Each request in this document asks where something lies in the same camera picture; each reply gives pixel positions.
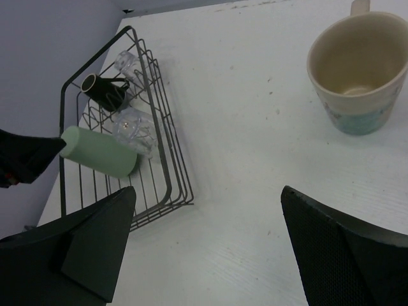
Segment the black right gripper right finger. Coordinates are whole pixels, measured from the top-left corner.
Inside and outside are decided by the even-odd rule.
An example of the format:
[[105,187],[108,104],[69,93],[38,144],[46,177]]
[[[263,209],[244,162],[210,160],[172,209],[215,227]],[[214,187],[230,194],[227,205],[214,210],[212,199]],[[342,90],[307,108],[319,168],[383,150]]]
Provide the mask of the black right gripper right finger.
[[280,201],[309,305],[407,305],[407,235],[290,186]]

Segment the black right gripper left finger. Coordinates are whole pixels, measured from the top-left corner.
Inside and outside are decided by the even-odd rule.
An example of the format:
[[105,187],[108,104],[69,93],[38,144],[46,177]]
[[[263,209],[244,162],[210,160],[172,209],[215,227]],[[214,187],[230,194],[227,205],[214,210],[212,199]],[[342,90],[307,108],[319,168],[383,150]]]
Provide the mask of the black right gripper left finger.
[[136,192],[1,239],[1,305],[107,305],[126,248]]

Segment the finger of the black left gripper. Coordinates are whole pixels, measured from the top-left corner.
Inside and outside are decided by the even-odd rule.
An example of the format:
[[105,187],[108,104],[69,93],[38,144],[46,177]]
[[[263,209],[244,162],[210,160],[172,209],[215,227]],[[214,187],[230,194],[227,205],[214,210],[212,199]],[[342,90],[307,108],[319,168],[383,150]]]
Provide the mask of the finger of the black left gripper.
[[1,130],[1,187],[33,183],[65,146],[60,137],[22,136]]

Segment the light green plastic cup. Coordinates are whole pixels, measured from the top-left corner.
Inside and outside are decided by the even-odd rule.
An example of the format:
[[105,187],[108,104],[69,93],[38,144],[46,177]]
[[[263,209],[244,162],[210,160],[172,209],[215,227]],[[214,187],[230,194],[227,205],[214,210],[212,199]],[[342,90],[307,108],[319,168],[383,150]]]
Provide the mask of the light green plastic cup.
[[136,166],[138,154],[111,135],[70,126],[61,139],[66,143],[60,151],[62,158],[105,175],[123,179]]

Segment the black ceramic mug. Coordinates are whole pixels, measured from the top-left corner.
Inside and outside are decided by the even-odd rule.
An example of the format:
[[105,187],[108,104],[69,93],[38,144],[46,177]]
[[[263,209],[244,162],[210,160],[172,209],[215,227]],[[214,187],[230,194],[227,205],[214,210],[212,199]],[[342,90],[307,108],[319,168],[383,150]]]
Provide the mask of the black ceramic mug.
[[83,80],[80,90],[108,112],[116,112],[125,103],[130,83],[126,78],[103,78],[92,73]]

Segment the clear faceted plastic glass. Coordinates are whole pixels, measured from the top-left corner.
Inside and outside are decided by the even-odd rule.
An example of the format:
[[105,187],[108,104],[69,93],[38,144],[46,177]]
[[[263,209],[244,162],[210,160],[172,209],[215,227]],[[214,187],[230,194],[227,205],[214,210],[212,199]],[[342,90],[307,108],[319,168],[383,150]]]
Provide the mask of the clear faceted plastic glass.
[[124,109],[113,122],[113,137],[149,159],[157,156],[158,139],[153,116],[133,107]]

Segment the large cream floral mug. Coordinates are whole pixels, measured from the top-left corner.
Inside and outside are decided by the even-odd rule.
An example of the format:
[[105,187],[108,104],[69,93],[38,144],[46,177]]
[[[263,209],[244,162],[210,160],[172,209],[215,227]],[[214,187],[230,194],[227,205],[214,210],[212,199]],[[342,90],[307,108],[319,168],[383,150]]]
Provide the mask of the large cream floral mug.
[[407,77],[407,21],[353,1],[312,44],[307,73],[333,125],[349,135],[384,126]]

